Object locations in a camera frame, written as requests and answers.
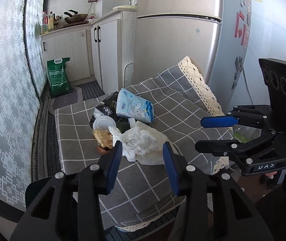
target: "sink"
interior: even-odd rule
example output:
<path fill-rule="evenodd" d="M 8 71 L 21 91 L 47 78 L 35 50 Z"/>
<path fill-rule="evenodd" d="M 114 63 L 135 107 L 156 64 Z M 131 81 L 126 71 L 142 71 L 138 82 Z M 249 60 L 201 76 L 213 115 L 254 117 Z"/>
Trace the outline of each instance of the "sink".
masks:
<path fill-rule="evenodd" d="M 135 5 L 120 5 L 113 8 L 114 11 L 126 11 L 126 9 L 129 9 L 129 11 L 132 11 L 133 9 L 137 9 L 137 6 Z"/>

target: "plastic bottle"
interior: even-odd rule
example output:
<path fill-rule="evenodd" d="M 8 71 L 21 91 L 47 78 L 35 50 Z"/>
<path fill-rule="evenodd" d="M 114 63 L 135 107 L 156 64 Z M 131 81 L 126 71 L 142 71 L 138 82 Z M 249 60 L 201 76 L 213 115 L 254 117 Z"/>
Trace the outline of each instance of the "plastic bottle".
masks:
<path fill-rule="evenodd" d="M 94 19 L 94 18 L 96 18 L 96 15 L 95 15 L 95 13 L 94 13 L 94 8 L 93 8 L 93 9 L 92 9 L 91 16 L 90 16 L 90 19 Z"/>
<path fill-rule="evenodd" d="M 49 17 L 48 17 L 48 31 L 54 31 L 54 15 L 53 12 L 49 13 Z"/>
<path fill-rule="evenodd" d="M 42 13 L 40 18 L 41 34 L 48 33 L 48 16 L 45 12 Z"/>

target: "refrigerator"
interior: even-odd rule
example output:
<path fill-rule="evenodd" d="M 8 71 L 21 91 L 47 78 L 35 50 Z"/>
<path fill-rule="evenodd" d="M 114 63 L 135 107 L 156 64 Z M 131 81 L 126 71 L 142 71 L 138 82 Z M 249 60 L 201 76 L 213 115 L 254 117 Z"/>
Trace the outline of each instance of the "refrigerator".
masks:
<path fill-rule="evenodd" d="M 251 0 L 138 0 L 133 84 L 189 56 L 223 110 L 247 51 Z"/>

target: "frying pan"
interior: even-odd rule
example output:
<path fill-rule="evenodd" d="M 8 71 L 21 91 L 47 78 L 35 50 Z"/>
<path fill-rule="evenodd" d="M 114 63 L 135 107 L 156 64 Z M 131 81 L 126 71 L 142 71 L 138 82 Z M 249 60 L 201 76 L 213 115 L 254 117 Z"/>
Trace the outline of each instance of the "frying pan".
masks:
<path fill-rule="evenodd" d="M 81 14 L 81 13 L 79 14 L 77 11 L 74 10 L 68 10 L 68 11 L 74 13 L 74 15 L 72 15 L 69 12 L 64 12 L 64 14 L 69 16 L 65 18 L 65 21 L 67 23 L 80 22 L 84 21 L 87 18 L 87 14 Z"/>

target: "camera lens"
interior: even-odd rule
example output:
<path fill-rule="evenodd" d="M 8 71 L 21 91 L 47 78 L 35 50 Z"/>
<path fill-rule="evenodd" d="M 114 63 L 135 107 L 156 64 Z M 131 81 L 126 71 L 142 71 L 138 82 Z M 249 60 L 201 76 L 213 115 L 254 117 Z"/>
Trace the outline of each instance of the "camera lens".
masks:
<path fill-rule="evenodd" d="M 266 70 L 263 70 L 263 77 L 264 77 L 264 80 L 268 83 L 270 79 L 269 79 L 269 75 Z"/>
<path fill-rule="evenodd" d="M 271 78 L 271 82 L 272 82 L 273 87 L 275 89 L 278 89 L 279 88 L 278 77 L 273 71 L 270 71 L 270 78 Z"/>
<path fill-rule="evenodd" d="M 281 86 L 282 91 L 286 95 L 286 80 L 283 77 L 280 79 L 280 86 Z"/>

